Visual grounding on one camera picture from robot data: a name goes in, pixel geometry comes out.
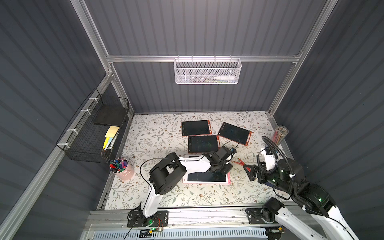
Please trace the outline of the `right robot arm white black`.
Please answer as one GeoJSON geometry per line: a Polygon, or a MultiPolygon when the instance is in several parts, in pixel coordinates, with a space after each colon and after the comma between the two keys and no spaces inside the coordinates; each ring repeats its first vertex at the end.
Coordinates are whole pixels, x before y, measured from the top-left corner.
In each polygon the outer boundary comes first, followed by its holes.
{"type": "Polygon", "coordinates": [[[270,184],[273,190],[287,193],[289,199],[321,225],[326,235],[315,232],[276,198],[270,198],[260,208],[246,209],[250,224],[256,224],[259,220],[266,224],[278,223],[301,240],[358,239],[331,195],[323,187],[308,182],[302,166],[294,160],[281,159],[271,170],[267,170],[266,164],[261,162],[244,165],[243,168],[250,181],[270,184]]]}

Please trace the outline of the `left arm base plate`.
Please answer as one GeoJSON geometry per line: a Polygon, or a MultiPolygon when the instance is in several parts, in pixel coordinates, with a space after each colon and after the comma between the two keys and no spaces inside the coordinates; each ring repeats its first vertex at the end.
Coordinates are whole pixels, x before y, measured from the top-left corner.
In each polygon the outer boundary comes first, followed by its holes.
{"type": "Polygon", "coordinates": [[[169,220],[168,211],[157,211],[151,217],[145,217],[140,209],[134,209],[128,214],[128,228],[139,227],[166,227],[169,220]]]}

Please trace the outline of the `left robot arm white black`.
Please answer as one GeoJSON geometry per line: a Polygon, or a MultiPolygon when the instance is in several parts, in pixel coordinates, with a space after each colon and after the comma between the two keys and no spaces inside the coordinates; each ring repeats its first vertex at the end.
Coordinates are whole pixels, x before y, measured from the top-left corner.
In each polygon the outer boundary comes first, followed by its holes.
{"type": "Polygon", "coordinates": [[[140,213],[145,219],[154,216],[163,195],[170,192],[187,174],[220,172],[227,175],[233,168],[230,163],[237,153],[235,148],[221,147],[216,152],[204,152],[198,157],[184,158],[170,153],[150,170],[147,183],[150,190],[140,213]]]}

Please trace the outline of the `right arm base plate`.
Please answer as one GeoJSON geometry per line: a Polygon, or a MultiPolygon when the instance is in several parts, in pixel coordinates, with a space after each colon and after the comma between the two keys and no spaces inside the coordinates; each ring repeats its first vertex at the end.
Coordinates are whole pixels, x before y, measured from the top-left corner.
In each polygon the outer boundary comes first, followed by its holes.
{"type": "Polygon", "coordinates": [[[263,208],[247,208],[245,212],[250,225],[270,223],[268,213],[263,208]]]}

